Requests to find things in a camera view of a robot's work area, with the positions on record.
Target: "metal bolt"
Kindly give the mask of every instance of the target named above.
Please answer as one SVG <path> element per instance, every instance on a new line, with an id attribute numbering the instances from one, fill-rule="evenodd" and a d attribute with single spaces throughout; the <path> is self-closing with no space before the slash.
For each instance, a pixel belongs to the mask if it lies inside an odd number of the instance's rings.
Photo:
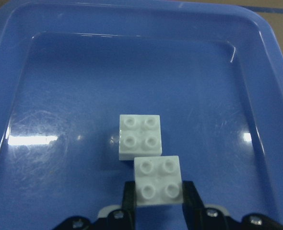
<path id="1" fill-rule="evenodd" d="M 122 219 L 124 217 L 124 213 L 121 210 L 115 211 L 113 214 L 115 219 Z"/>
<path id="2" fill-rule="evenodd" d="M 79 228 L 83 227 L 83 225 L 84 225 L 84 223 L 83 223 L 83 221 L 81 219 L 79 219 L 78 221 L 73 221 L 72 222 L 72 227 L 74 229 L 79 229 Z"/>
<path id="3" fill-rule="evenodd" d="M 216 209 L 209 208 L 209 209 L 207 209 L 207 215 L 209 217 L 217 217 L 218 216 L 218 211 Z"/>
<path id="4" fill-rule="evenodd" d="M 254 225 L 262 225 L 262 219 L 260 217 L 257 217 L 257 216 L 249 217 L 249 221 L 250 221 L 250 223 L 252 223 Z"/>

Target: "blue plastic bin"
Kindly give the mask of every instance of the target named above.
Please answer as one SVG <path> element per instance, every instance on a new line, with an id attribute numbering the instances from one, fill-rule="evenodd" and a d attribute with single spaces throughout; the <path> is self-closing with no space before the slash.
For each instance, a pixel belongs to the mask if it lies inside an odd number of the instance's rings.
<path id="1" fill-rule="evenodd" d="M 161 116 L 163 155 L 205 203 L 283 224 L 283 57 L 246 9 L 129 0 L 15 0 L 0 10 L 0 230 L 96 220 L 119 204 L 120 114 Z M 181 206 L 137 229 L 186 229 Z"/>

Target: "white lego brick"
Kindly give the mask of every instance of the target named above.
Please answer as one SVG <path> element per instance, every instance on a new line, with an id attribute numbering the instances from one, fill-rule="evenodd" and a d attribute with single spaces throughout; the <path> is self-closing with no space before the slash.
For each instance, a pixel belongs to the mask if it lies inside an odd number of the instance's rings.
<path id="1" fill-rule="evenodd" d="M 134 157 L 161 156 L 161 125 L 159 115 L 120 115 L 119 160 Z"/>
<path id="2" fill-rule="evenodd" d="M 183 203 L 178 156 L 136 157 L 134 176 L 137 206 Z"/>

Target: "blue tray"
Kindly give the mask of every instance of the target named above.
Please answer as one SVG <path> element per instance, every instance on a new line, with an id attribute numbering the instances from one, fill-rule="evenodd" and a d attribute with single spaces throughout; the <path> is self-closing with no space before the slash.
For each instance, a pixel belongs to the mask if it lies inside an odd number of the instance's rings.
<path id="1" fill-rule="evenodd" d="M 283 57 L 246 9 L 164 1 L 16 0 L 0 10 L 0 229 L 96 220 L 119 204 L 120 114 L 161 116 L 205 203 L 283 224 Z M 137 229 L 186 229 L 181 206 Z"/>

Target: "toy building block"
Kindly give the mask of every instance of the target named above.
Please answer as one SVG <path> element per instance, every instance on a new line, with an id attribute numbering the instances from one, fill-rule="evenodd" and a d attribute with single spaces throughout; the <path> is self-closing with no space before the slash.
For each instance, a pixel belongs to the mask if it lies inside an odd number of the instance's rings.
<path id="1" fill-rule="evenodd" d="M 119 160 L 162 154 L 159 115 L 120 115 Z"/>
<path id="2" fill-rule="evenodd" d="M 178 156 L 134 158 L 137 206 L 183 203 Z"/>

